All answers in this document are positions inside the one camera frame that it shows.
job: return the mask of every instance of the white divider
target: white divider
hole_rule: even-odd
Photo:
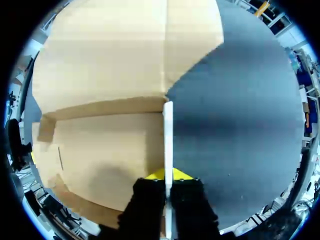
[[[166,102],[163,107],[164,128],[164,179],[165,179],[165,237],[172,237],[172,206],[170,191],[173,183],[174,158],[174,103]]]

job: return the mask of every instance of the yellow object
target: yellow object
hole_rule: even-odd
[[[152,173],[151,175],[145,177],[145,179],[149,179],[149,180],[153,180],[153,179],[164,180],[165,179],[165,169],[161,168],[158,171]]]
[[[181,180],[181,179],[183,179],[183,180],[192,180],[194,178],[189,176],[189,175],[187,175],[187,174],[185,174],[184,172],[174,168],[173,169],[173,180]]]
[[[270,6],[269,1],[265,1],[264,3],[262,3],[259,9],[254,13],[254,15],[257,17],[260,17],[264,13],[264,11],[268,9],[269,6]]]
[[[36,164],[35,155],[33,152],[31,152],[31,158],[34,164]]]
[[[192,180],[194,179],[193,177],[185,174],[184,172],[173,168],[173,180]],[[153,179],[159,179],[159,180],[164,180],[165,179],[165,170],[163,168],[159,169],[158,171],[152,173],[151,175],[145,177],[145,179],[148,180],[153,180]]]

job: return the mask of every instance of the cardboard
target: cardboard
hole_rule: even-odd
[[[222,42],[214,0],[71,2],[34,64],[43,184],[74,212],[116,228],[137,178],[164,167],[168,89]]]

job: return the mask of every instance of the cardboard flap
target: cardboard flap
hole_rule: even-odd
[[[98,205],[74,194],[69,191],[59,174],[52,176],[49,184],[52,186],[51,189],[59,200],[73,212],[97,224],[102,224],[114,229],[118,228],[118,216],[122,213],[121,211]]]
[[[37,57],[33,96],[43,114],[163,97],[222,42],[214,0],[73,1],[57,15]]]
[[[33,142],[43,184],[54,187],[48,182],[59,174],[74,194],[123,211],[136,180],[164,167],[163,124],[161,113],[57,121],[51,144]]]

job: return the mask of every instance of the gray surface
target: gray surface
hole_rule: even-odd
[[[285,50],[251,13],[217,1],[224,44],[169,91],[173,166],[204,185],[223,229],[288,187],[304,123],[299,86]]]

